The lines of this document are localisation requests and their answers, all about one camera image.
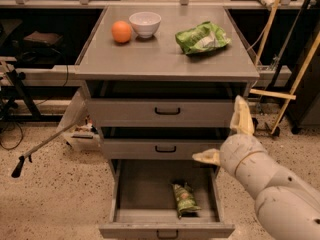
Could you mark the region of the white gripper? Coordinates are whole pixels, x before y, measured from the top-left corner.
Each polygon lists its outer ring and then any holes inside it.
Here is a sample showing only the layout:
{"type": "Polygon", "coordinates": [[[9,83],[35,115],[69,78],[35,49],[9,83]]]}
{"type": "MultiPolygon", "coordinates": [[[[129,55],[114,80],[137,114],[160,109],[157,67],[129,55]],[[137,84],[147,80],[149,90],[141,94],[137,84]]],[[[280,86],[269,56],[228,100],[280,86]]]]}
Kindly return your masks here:
{"type": "Polygon", "coordinates": [[[240,162],[254,153],[265,153],[266,149],[259,140],[252,136],[254,124],[247,101],[238,95],[234,103],[234,112],[230,122],[230,129],[237,134],[229,136],[217,149],[209,149],[192,155],[192,158],[200,163],[221,166],[231,175],[236,175],[240,162]]]}

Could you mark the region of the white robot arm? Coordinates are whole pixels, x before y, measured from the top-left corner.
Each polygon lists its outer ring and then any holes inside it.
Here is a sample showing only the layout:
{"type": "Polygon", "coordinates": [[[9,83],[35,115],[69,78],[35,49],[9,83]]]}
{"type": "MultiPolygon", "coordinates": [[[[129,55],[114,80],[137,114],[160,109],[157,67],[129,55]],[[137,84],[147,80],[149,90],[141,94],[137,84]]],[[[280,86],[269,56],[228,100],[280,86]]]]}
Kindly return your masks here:
{"type": "Polygon", "coordinates": [[[247,101],[238,96],[230,122],[234,132],[219,149],[194,154],[200,163],[226,170],[255,200],[261,226],[275,240],[320,240],[320,193],[277,163],[254,136],[247,101]]]}

